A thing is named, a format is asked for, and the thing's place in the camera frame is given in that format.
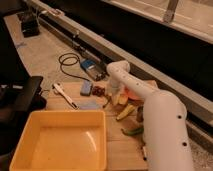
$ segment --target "green object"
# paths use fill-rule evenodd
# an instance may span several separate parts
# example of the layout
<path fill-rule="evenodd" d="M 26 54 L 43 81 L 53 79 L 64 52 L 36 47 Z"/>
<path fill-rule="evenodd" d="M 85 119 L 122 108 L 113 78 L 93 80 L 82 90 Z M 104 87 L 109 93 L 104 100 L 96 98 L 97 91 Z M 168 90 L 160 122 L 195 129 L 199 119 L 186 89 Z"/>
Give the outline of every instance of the green object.
<path fill-rule="evenodd" d="M 121 129 L 122 133 L 127 136 L 134 136 L 143 133 L 143 127 L 138 127 L 133 130 L 124 130 Z"/>

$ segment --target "plastic tray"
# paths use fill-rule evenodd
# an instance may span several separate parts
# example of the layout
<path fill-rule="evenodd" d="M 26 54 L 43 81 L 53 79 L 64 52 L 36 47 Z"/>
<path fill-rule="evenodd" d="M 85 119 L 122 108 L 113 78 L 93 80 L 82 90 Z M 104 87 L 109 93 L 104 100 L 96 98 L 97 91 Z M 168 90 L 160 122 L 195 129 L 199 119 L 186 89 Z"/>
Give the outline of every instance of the plastic tray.
<path fill-rule="evenodd" d="M 103 111 L 38 111 L 30 114 L 10 171 L 105 170 Z"/>

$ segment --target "black screw hole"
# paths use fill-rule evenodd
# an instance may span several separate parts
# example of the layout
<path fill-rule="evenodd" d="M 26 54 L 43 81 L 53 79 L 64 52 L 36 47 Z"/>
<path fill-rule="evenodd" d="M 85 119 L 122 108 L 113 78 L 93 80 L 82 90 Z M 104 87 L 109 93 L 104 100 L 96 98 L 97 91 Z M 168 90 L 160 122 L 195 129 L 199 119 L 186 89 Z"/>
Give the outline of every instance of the black screw hole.
<path fill-rule="evenodd" d="M 187 143 L 186 143 L 186 142 L 183 142 L 182 145 L 186 147 L 186 146 L 187 146 Z"/>

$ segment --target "banana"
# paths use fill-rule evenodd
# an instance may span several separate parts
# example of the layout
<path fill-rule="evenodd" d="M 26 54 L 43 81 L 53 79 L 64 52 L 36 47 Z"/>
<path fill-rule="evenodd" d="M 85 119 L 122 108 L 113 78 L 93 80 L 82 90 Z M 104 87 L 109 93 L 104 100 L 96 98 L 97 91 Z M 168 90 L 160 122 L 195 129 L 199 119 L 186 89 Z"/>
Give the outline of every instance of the banana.
<path fill-rule="evenodd" d="M 127 117 L 131 112 L 133 112 L 136 109 L 135 106 L 133 106 L 132 104 L 128 104 L 124 110 L 116 117 L 117 121 L 120 121 L 121 119 L 124 119 L 125 117 Z"/>

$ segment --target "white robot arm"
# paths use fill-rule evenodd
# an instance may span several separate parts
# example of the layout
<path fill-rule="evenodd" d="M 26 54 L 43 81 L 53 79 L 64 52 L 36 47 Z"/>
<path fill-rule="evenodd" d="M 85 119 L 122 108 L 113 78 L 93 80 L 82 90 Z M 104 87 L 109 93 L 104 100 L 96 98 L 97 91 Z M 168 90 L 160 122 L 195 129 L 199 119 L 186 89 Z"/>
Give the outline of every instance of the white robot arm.
<path fill-rule="evenodd" d="M 120 85 L 144 100 L 144 133 L 150 171 L 194 171 L 185 124 L 185 105 L 173 93 L 157 89 L 130 75 L 127 61 L 110 63 L 108 90 Z"/>

